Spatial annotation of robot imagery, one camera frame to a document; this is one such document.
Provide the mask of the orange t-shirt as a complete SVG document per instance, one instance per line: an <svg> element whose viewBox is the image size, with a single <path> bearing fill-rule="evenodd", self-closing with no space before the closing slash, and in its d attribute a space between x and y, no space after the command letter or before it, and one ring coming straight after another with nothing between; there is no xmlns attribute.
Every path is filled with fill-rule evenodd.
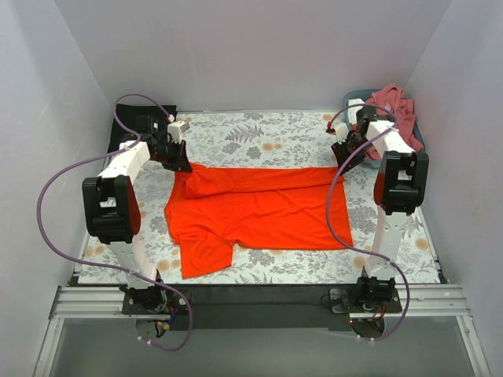
<svg viewBox="0 0 503 377"><path fill-rule="evenodd" d="M182 277L232 264L236 244L325 251L353 243L343 179L335 167L226 168L177 172L164 208Z"/></svg>

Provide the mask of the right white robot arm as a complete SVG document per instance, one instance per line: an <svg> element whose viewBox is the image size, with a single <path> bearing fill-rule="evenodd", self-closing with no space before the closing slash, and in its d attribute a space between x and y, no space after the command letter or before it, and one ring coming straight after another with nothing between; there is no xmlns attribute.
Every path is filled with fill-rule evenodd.
<svg viewBox="0 0 503 377"><path fill-rule="evenodd" d="M398 132L398 118L386 108L353 103L357 126L346 134L333 125L327 126L337 136L332 145L341 176L365 160L366 151L375 148L380 168L373 189L378 219L373 245L355 284L337 288L330 293L336 313L351 311L393 313L402 310L395 289L398 274L395 260L403 229L408 218L423 203L428 176L429 158L408 146Z"/></svg>

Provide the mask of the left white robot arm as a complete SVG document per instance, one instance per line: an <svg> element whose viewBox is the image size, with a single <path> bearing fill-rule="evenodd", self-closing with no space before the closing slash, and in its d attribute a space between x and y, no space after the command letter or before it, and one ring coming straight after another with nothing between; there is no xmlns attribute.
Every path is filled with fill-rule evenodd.
<svg viewBox="0 0 503 377"><path fill-rule="evenodd" d="M134 193L134 180L148 161L161 163L174 172L193 171L186 155L182 135L189 123L163 121L152 115L139 115L136 130L119 139L119 149L110 164L95 178L82 184L87 231L99 239L116 256L119 266L127 270L125 292L130 303L148 313L161 313L167 295L153 281L160 274L149 261L139 238L141 212Z"/></svg>

